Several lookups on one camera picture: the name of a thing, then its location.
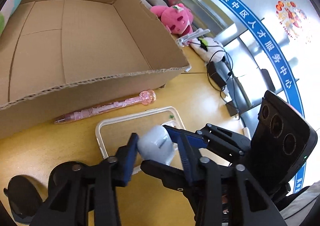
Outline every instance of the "pink pen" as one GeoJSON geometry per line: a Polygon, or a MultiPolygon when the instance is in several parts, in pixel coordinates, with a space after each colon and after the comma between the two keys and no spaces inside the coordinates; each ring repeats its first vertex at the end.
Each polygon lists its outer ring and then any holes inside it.
{"type": "Polygon", "coordinates": [[[148,105],[155,100],[156,100],[156,93],[154,91],[152,91],[152,90],[143,91],[140,93],[140,95],[138,97],[126,99],[125,101],[120,101],[120,102],[116,101],[113,103],[108,103],[106,105],[95,106],[95,107],[91,107],[89,109],[83,109],[83,110],[79,110],[79,111],[75,111],[75,112],[71,112],[71,113],[62,115],[62,116],[58,117],[54,121],[54,123],[55,124],[63,124],[63,123],[68,123],[68,122],[84,119],[84,118],[89,118],[89,117],[92,117],[92,116],[95,116],[95,115],[98,115],[101,113],[108,112],[113,109],[123,108],[123,107],[133,105],[136,103],[142,103],[143,105],[148,105]]]}

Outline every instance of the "fabric cushion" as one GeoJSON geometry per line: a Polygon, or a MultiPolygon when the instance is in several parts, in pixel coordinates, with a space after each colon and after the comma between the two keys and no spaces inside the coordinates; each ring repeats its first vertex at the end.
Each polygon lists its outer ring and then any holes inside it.
{"type": "Polygon", "coordinates": [[[7,0],[0,10],[0,35],[2,34],[5,25],[7,24],[9,17],[19,6],[21,0],[7,0]]]}

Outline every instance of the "camera lens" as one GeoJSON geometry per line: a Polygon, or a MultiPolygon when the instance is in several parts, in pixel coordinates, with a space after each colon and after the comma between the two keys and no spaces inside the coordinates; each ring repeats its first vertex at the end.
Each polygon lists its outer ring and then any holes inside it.
{"type": "Polygon", "coordinates": [[[278,138],[281,135],[283,129],[282,119],[278,114],[275,114],[270,123],[270,132],[275,137],[278,138]]]}
{"type": "Polygon", "coordinates": [[[262,107],[261,114],[262,114],[262,117],[263,117],[264,119],[267,119],[267,118],[269,117],[269,107],[268,107],[268,105],[264,105],[264,106],[262,107]]]}
{"type": "Polygon", "coordinates": [[[294,137],[294,135],[286,135],[283,140],[282,147],[286,155],[291,155],[296,149],[296,138],[294,137]]]}

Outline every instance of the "blue banner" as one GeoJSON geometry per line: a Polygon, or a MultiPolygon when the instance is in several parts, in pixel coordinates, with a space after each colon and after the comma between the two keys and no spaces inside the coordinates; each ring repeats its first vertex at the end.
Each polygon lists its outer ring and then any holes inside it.
{"type": "MultiPolygon", "coordinates": [[[[279,45],[257,16],[241,0],[219,0],[247,27],[264,50],[280,79],[288,103],[304,117],[303,106],[296,80],[279,45]]],[[[295,176],[293,192],[302,189],[306,165],[295,176]]]]}

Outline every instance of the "cardboard box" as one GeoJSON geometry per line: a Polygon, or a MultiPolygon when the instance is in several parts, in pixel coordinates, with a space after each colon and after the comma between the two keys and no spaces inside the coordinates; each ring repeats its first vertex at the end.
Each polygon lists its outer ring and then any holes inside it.
{"type": "Polygon", "coordinates": [[[188,67],[140,0],[22,0],[0,37],[0,138],[188,67]]]}

